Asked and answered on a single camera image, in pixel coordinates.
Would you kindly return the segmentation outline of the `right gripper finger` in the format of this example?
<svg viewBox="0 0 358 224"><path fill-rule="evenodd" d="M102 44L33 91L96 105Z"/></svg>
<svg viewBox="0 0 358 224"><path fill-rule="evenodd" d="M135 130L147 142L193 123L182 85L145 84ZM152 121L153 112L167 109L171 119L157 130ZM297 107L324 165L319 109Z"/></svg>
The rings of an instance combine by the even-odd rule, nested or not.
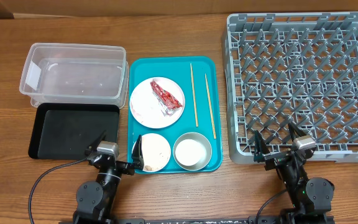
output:
<svg viewBox="0 0 358 224"><path fill-rule="evenodd" d="M254 162L264 162L264 157L270 154L270 151L258 130L254 131Z"/></svg>
<svg viewBox="0 0 358 224"><path fill-rule="evenodd" d="M294 144L304 143L306 139L306 133L300 129L294 122L289 122L288 130L290 133L291 140Z"/></svg>

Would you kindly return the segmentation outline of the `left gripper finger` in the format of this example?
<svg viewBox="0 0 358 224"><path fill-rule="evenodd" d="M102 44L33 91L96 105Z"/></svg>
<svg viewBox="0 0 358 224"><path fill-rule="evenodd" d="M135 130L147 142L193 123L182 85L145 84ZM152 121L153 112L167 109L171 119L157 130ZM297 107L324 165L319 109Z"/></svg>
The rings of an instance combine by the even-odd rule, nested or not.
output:
<svg viewBox="0 0 358 224"><path fill-rule="evenodd" d="M97 151L99 144L106 138L106 130L104 130L100 136L98 136L85 150L85 155L90 155L92 152Z"/></svg>
<svg viewBox="0 0 358 224"><path fill-rule="evenodd" d="M132 163L134 165L134 169L142 170L144 168L144 159L142 154L142 136L139 135L137 141L134 144L132 149Z"/></svg>

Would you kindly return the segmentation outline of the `small pink bowl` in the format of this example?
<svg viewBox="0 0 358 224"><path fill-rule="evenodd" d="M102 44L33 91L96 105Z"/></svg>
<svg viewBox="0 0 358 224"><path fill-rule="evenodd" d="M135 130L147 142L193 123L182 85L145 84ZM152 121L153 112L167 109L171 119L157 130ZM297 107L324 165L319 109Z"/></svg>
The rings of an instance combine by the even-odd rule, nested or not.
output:
<svg viewBox="0 0 358 224"><path fill-rule="evenodd" d="M142 135L141 149L144 160L144 172L162 170L169 162L171 147L168 141L156 133Z"/></svg>

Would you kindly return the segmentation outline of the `large pink plate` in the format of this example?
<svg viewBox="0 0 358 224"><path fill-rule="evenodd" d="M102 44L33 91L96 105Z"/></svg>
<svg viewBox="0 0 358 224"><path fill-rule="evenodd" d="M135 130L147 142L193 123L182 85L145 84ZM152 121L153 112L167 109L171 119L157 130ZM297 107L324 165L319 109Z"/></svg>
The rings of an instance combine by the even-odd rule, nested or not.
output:
<svg viewBox="0 0 358 224"><path fill-rule="evenodd" d="M156 93L157 90L168 92L177 103L168 106ZM166 128L179 120L185 109L185 95L181 87L173 80L153 77L141 81L130 94L129 108L135 120L141 125L160 129Z"/></svg>

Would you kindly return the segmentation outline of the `red snack wrapper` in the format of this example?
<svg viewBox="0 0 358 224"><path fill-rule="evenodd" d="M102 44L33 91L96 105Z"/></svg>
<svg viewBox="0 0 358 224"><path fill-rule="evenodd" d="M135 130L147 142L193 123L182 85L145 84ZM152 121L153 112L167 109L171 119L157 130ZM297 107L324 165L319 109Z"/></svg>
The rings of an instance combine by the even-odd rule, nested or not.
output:
<svg viewBox="0 0 358 224"><path fill-rule="evenodd" d="M169 91L164 90L155 80L150 82L150 86L164 116L170 116L183 107Z"/></svg>

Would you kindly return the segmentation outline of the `grey bowl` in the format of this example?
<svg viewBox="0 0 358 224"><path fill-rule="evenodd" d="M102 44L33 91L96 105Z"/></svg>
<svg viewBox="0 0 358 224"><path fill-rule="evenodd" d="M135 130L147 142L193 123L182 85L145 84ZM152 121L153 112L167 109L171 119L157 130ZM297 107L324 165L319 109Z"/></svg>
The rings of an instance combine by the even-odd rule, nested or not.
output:
<svg viewBox="0 0 358 224"><path fill-rule="evenodd" d="M174 143L173 157L183 169L197 171L205 168L212 158L212 146L202 134L189 132L182 134Z"/></svg>

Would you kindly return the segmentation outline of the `wooden chopstick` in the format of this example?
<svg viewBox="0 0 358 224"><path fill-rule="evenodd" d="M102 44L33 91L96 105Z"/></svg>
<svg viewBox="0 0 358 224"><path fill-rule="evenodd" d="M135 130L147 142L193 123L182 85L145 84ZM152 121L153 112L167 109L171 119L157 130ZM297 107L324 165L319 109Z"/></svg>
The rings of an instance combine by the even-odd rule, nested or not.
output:
<svg viewBox="0 0 358 224"><path fill-rule="evenodd" d="M213 132L213 138L216 139L216 129L215 129L215 123L214 123L214 116L213 116L213 109L212 109L212 103L211 103L211 95L209 91L209 83L208 83L208 77L207 74L204 74L205 84L206 84L206 93L208 98L208 106L209 106L209 113L211 118L211 127Z"/></svg>
<svg viewBox="0 0 358 224"><path fill-rule="evenodd" d="M198 127L198 113L197 113L197 107L196 107L195 83L194 83L194 74L193 74L192 63L190 63L190 73L191 73L191 87L192 87L193 106L194 106L194 114L195 114L195 124L196 124L196 127Z"/></svg>

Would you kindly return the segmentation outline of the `white cup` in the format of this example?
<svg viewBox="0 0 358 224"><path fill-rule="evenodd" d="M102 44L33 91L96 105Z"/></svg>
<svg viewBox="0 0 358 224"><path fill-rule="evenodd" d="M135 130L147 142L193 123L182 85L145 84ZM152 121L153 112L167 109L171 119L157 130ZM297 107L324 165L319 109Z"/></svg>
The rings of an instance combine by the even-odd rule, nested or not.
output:
<svg viewBox="0 0 358 224"><path fill-rule="evenodd" d="M183 166L193 166L204 159L205 155L205 147L193 139L180 141L175 150L176 159Z"/></svg>

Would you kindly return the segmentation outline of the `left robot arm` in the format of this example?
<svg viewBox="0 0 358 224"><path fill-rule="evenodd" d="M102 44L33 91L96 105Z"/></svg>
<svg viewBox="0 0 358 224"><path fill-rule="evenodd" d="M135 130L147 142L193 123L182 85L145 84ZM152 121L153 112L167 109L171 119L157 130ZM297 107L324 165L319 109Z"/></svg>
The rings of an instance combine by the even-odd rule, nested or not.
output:
<svg viewBox="0 0 358 224"><path fill-rule="evenodd" d="M134 175L136 170L144 168L141 136L135 142L131 163L117 160L118 145L105 139L103 131L85 151L86 160L97 168L98 174L94 181L87 181L78 188L73 223L117 223L111 209L121 176Z"/></svg>

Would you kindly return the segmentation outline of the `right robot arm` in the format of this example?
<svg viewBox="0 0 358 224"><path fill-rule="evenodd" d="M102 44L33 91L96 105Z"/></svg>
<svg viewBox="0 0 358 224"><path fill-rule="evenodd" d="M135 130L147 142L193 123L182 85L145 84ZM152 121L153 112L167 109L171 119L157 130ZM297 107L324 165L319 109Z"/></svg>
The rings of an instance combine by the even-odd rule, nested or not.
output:
<svg viewBox="0 0 358 224"><path fill-rule="evenodd" d="M316 141L298 128L288 123L292 145L290 150L271 154L259 131L254 132L254 161L265 164L265 170L275 170L285 189L268 199L258 210L250 223L334 223L334 218L326 215L331 211L334 184L324 178L308 178L304 169L306 160L316 150ZM288 193L292 208L281 210L275 218L263 218L263 209L273 200Z"/></svg>

